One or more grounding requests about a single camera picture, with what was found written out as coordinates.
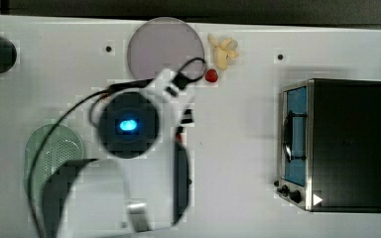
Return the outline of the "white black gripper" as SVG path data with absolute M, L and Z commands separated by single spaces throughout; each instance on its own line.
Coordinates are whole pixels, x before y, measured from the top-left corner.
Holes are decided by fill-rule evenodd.
M 195 98 L 195 87 L 180 72 L 163 69 L 144 89 L 160 133 L 174 133 Z

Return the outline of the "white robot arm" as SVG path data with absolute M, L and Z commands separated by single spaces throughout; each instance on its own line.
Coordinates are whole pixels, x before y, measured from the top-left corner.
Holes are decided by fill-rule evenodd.
M 45 183 L 46 238 L 113 238 L 168 229 L 190 202 L 188 152 L 179 140 L 194 82 L 164 69 L 110 85 L 96 126 L 105 159 L 63 163 Z

